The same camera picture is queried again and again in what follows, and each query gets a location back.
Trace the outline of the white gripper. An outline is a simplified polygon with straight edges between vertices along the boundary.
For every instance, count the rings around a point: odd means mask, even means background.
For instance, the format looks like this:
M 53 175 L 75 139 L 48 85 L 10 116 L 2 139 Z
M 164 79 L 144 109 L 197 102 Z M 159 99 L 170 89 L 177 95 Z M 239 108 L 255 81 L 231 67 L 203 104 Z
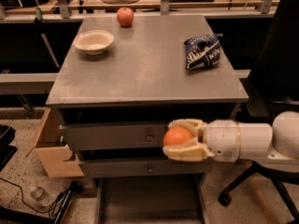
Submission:
M 164 155 L 172 161 L 200 162 L 212 158 L 219 162 L 234 162 L 239 157 L 240 131 L 232 120 L 217 119 L 206 123 L 201 119 L 174 119 L 168 130 L 181 127 L 194 137 L 203 136 L 205 143 L 192 139 L 181 145 L 164 146 Z

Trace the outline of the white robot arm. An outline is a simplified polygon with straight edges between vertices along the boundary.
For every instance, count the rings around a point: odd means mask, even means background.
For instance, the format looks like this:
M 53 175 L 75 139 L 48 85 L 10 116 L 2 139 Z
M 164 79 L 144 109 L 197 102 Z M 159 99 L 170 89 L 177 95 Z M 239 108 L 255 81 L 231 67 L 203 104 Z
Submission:
M 163 152 L 172 161 L 254 161 L 265 168 L 298 173 L 298 143 L 298 114 L 287 111 L 271 124 L 175 119 L 164 135 Z

